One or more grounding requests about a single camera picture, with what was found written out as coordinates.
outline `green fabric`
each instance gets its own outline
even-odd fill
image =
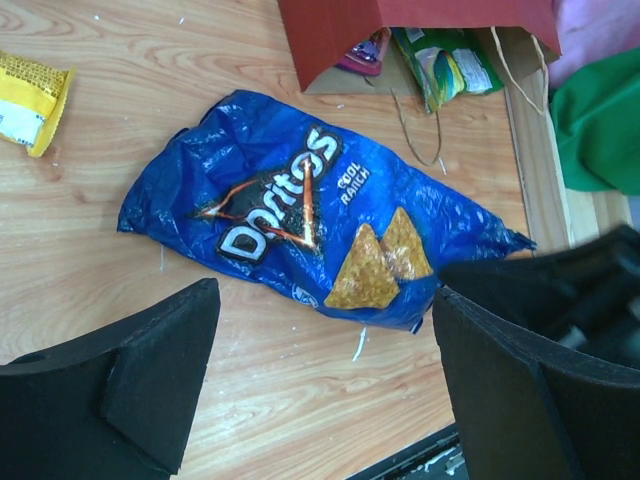
[[[640,195],[640,48],[578,70],[551,117],[568,188]]]

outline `blue chip bag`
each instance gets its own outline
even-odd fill
[[[151,161],[118,230],[330,317],[413,332],[438,269],[533,248],[388,148],[242,90]]]

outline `purple cloth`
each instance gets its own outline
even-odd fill
[[[555,89],[580,68],[640,46],[640,0],[555,0],[563,56],[549,65]]]

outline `tortilla chip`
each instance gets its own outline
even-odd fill
[[[387,308],[399,291],[371,225],[361,225],[324,304],[341,310]]]
[[[422,239],[404,208],[398,208],[380,242],[393,275],[401,280],[416,280],[433,273],[424,253]]]

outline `wooden table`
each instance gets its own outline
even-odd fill
[[[453,421],[430,318],[418,335],[322,317],[266,287],[117,234],[128,188],[180,128],[235,88],[259,90],[416,164],[389,96],[300,94],[275,0],[5,0],[2,48],[78,67],[45,156],[0,144],[0,362],[94,330],[217,276],[222,313],[182,480],[340,479]],[[418,147],[435,119],[403,108]],[[447,175],[527,231],[505,99],[442,113]]]

